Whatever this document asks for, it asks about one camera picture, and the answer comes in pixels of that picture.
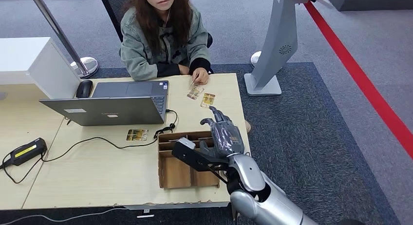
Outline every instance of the laptop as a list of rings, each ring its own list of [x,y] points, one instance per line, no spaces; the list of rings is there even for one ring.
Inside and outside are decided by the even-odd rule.
[[[39,102],[81,126],[164,123],[148,96],[42,99]]]
[[[156,109],[165,119],[165,110],[168,101],[169,82],[159,81],[130,81],[130,82],[99,82],[97,83],[93,98],[97,97],[151,97]]]
[[[100,82],[91,98],[40,102],[81,126],[163,124],[168,87],[167,80]]]

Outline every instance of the black charger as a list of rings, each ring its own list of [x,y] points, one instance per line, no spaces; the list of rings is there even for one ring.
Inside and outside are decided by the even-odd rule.
[[[29,161],[30,159],[42,155],[46,152],[46,142],[42,138],[38,138],[26,145],[22,145],[12,152],[10,152],[10,158],[3,162],[0,169],[6,168],[10,165],[20,166],[21,164]]]

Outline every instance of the robot finger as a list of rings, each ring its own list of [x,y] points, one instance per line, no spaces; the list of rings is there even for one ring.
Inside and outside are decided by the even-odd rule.
[[[232,120],[231,120],[228,116],[226,116],[226,115],[224,115],[224,121],[232,122]]]
[[[211,118],[205,118],[199,122],[201,125],[204,125],[205,123],[208,123],[210,127],[212,127],[215,124],[215,121]]]
[[[221,111],[217,110],[217,109],[216,109],[215,107],[213,107],[213,106],[210,106],[209,109],[212,111],[212,113],[214,113],[215,121],[216,121],[217,123],[224,120],[224,118],[223,118],[224,115],[222,114]]]

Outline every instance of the gold card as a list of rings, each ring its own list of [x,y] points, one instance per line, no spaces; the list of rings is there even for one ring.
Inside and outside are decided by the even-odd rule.
[[[196,85],[189,91],[189,93],[187,94],[187,97],[189,97],[190,99],[196,100],[199,97],[199,95],[202,93],[202,91],[204,91],[204,88]]]
[[[130,129],[126,136],[127,141],[146,141],[147,138],[147,129]]]
[[[215,94],[204,94],[202,98],[201,107],[209,108],[212,104],[214,104]]]

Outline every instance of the long brown hair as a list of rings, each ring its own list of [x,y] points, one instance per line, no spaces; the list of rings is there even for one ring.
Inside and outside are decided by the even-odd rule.
[[[154,52],[160,52],[158,14],[147,0],[130,0],[129,7],[136,8],[136,21],[140,25],[149,47]],[[172,26],[172,35],[177,46],[186,46],[192,22],[192,10],[189,0],[175,0],[170,7],[168,24]]]

